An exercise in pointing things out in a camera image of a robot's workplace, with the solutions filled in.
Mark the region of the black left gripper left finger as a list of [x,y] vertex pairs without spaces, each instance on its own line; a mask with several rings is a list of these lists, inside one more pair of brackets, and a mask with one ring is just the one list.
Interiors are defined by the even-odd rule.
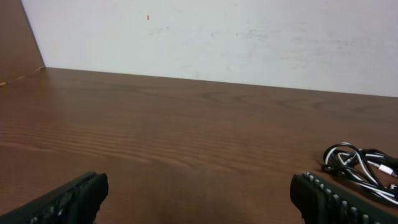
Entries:
[[57,189],[1,215],[8,224],[94,224],[108,196],[105,173],[87,172]]

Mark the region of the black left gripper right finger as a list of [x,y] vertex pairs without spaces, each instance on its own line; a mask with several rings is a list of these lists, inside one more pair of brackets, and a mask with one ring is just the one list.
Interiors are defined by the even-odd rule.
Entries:
[[395,215],[307,171],[292,177],[290,199],[305,224],[397,224]]

